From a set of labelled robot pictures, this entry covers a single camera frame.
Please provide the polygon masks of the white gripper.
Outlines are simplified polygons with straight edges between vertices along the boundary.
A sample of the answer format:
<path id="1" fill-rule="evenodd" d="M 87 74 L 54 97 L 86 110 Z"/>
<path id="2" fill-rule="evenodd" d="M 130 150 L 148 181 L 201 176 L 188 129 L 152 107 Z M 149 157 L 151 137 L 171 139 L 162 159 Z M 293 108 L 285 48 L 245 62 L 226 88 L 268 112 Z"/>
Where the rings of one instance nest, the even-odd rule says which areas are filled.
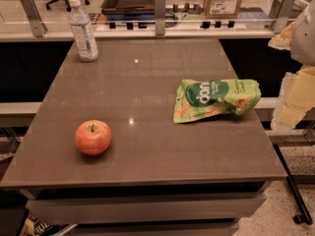
<path id="1" fill-rule="evenodd" d="M 268 46 L 290 50 L 292 59 L 305 65 L 315 64 L 315 0 L 295 22 L 274 36 Z M 315 106 L 315 67 L 303 66 L 298 72 L 286 72 L 274 110 L 275 129 L 293 129 Z"/>

